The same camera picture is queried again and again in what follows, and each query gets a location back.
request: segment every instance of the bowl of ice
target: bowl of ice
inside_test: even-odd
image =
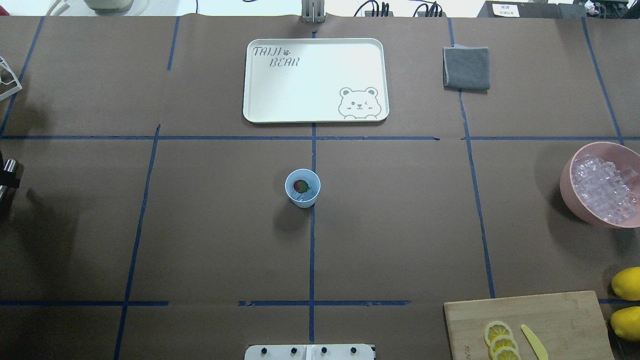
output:
[[[612,142],[585,145],[560,176],[566,205],[584,221],[617,229],[640,227],[640,155]]]

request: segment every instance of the plastic cup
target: plastic cup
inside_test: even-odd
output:
[[[307,182],[309,187],[311,188],[311,192],[314,192],[314,196],[309,200],[296,200],[297,195],[299,195],[296,190],[293,188],[293,183],[298,180],[304,180]],[[305,169],[299,168],[289,174],[287,179],[284,182],[284,191],[287,193],[287,196],[293,201],[295,205],[299,208],[310,208],[313,204],[316,203],[316,199],[318,198],[318,194],[320,193],[320,178],[316,175],[315,172]]]

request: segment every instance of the lemon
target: lemon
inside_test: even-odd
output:
[[[490,322],[486,324],[486,327],[484,327],[484,342],[487,346],[491,345],[491,341],[500,335],[509,335],[513,337],[513,331],[511,331],[509,325],[502,321]]]
[[[521,360],[518,351],[512,347],[502,347],[493,355],[493,360]]]
[[[640,267],[624,269],[611,280],[617,296],[629,300],[640,300]]]
[[[518,352],[518,343],[511,337],[511,335],[500,335],[493,338],[491,345],[489,345],[489,353],[491,357],[503,347],[513,348]]]
[[[624,340],[640,341],[640,306],[626,307],[613,313],[611,327]]]

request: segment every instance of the knife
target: knife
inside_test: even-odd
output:
[[[549,354],[547,353],[547,350],[544,346],[542,346],[540,339],[538,339],[533,331],[531,331],[531,329],[526,325],[522,325],[520,326],[520,328],[522,329],[522,333],[524,334],[525,338],[527,338],[529,344],[531,344],[531,348],[533,348],[533,352],[536,353],[538,360],[549,360]]]

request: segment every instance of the gray towel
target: gray towel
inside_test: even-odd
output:
[[[454,45],[442,50],[444,86],[465,90],[488,90],[489,48]]]

